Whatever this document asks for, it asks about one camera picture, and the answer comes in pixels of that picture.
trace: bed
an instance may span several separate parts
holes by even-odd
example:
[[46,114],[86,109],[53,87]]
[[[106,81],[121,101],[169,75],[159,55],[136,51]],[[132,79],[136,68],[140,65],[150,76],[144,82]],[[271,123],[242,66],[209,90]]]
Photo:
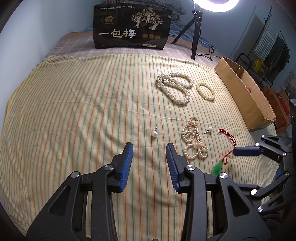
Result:
[[[119,240],[179,240],[186,195],[172,187],[165,146],[171,142],[182,154],[186,122],[195,115],[201,133],[214,129],[202,134],[208,158],[190,161],[206,173],[232,148],[218,129],[231,133],[238,146],[253,145],[262,134],[276,135],[273,125],[248,131],[213,69],[219,58],[198,56],[193,62],[191,43],[172,45],[172,40],[163,50],[100,50],[94,49],[92,32],[69,33],[11,95],[0,141],[0,195],[22,233],[72,171],[96,171],[130,141],[128,184],[123,194],[113,195]],[[198,46],[198,52],[208,49]],[[188,74],[194,84],[207,82],[216,100],[205,101],[193,87],[188,104],[174,104],[155,84],[164,72]],[[153,139],[156,125],[159,136]],[[277,168],[266,157],[230,156],[223,171],[236,182],[267,186]],[[211,236],[210,209],[208,222]]]

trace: pearl necklace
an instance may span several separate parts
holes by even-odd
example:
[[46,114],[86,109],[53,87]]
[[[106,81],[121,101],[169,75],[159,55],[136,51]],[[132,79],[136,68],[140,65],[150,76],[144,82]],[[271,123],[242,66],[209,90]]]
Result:
[[[186,85],[175,80],[174,77],[176,76],[187,79],[189,81],[189,84]],[[185,93],[186,98],[185,99],[176,98],[173,95],[173,93],[170,92],[170,90],[165,87],[165,84],[181,90],[183,93]],[[186,104],[190,100],[190,93],[188,89],[193,86],[193,79],[189,75],[182,74],[182,73],[161,74],[157,77],[157,86],[176,104]]]
[[[186,143],[189,143],[183,150],[185,158],[188,160],[193,160],[197,156],[200,158],[206,158],[209,153],[208,148],[202,144],[201,135],[200,135],[198,128],[197,128],[197,123],[198,123],[197,117],[192,116],[190,118],[190,121],[187,122],[187,124],[184,126],[184,128],[182,129],[182,132],[181,132],[181,137],[182,137],[183,141],[185,141]],[[194,156],[188,156],[187,150],[189,147],[193,147],[193,146],[195,146],[197,148],[197,152]],[[202,154],[202,148],[204,148],[206,150],[205,155]]]

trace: blue gripper pad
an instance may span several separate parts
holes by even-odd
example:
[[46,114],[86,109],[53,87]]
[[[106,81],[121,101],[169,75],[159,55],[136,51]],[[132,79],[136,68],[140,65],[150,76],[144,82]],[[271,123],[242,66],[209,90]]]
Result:
[[184,168],[188,165],[186,159],[178,155],[172,143],[167,144],[165,155],[170,170],[173,187],[177,193],[186,193],[191,186],[191,181],[185,177]]
[[178,170],[177,170],[177,166],[176,166],[171,148],[172,147],[170,147],[169,144],[167,144],[165,148],[165,156],[168,162],[168,168],[170,171],[170,178],[172,179],[173,187],[175,188],[176,192],[178,192],[180,189],[179,176],[178,176]]
[[123,192],[128,182],[128,175],[133,160],[133,144],[127,142],[122,154],[113,157],[111,165],[115,167],[114,174],[108,178],[108,187],[111,192]]
[[235,147],[232,153],[235,156],[260,156],[263,150],[259,146]]

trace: striped bed sheet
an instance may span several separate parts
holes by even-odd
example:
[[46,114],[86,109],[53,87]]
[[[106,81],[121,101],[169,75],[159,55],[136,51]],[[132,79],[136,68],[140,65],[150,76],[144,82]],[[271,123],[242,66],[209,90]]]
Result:
[[[173,104],[155,84],[156,77],[167,72],[188,74],[195,84],[208,83],[216,100],[205,101],[194,85],[188,104]],[[0,196],[7,213],[25,234],[72,171],[94,172],[132,142],[127,187],[122,194],[113,194],[119,240],[180,240],[186,195],[172,187],[165,146],[171,142],[182,154],[186,145],[180,133],[193,115],[201,133],[214,128],[212,134],[202,134],[208,158],[190,161],[206,173],[232,148],[218,129],[231,133],[238,146],[253,145],[262,134],[275,134],[273,126],[250,133],[214,69],[196,62],[145,54],[49,56],[8,102],[0,141]],[[159,136],[152,139],[156,125]],[[223,171],[236,182],[266,186],[277,168],[264,156],[231,156]]]

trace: pearl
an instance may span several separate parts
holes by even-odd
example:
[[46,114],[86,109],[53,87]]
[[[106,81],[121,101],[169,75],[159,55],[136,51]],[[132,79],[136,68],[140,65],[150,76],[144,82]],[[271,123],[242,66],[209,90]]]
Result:
[[157,137],[157,136],[158,136],[157,126],[155,127],[155,130],[152,132],[151,135],[152,135],[153,137]]
[[[197,117],[196,116],[191,117],[190,121],[188,121],[186,123],[186,125],[184,126],[184,128],[182,129],[182,132],[181,132],[181,137],[183,138],[184,142],[187,143],[187,146],[184,148],[183,153],[184,153],[185,158],[188,160],[193,160],[197,156],[200,158],[206,158],[209,153],[207,147],[202,144],[201,135],[200,135],[198,128],[197,128],[197,123],[198,123]],[[194,156],[188,155],[187,150],[190,147],[196,148],[196,153]],[[202,148],[206,150],[205,155],[202,154]]]
[[[173,78],[176,76],[187,79],[189,81],[189,84],[186,85],[181,82],[178,82]],[[172,92],[170,92],[170,90],[165,87],[165,84],[181,90],[183,93],[185,93],[186,98],[185,99],[176,98],[175,96],[173,96]],[[169,73],[169,74],[161,74],[157,77],[157,87],[159,87],[176,104],[186,104],[190,100],[190,93],[188,89],[192,88],[192,86],[193,86],[193,79],[186,74]]]
[[213,127],[210,126],[204,134],[207,134],[209,132],[213,132]]
[[157,132],[157,131],[153,131],[153,132],[152,132],[152,136],[153,136],[153,137],[157,137],[157,136],[158,136],[158,132]]
[[[204,86],[206,87],[211,93],[212,93],[212,97],[208,97],[205,95],[205,93],[202,92],[202,90],[200,89],[200,86]],[[216,93],[215,91],[213,90],[212,87],[210,87],[207,83],[198,83],[196,85],[196,90],[197,92],[199,93],[199,95],[204,98],[205,100],[208,100],[208,101],[214,101],[215,98],[216,98]]]

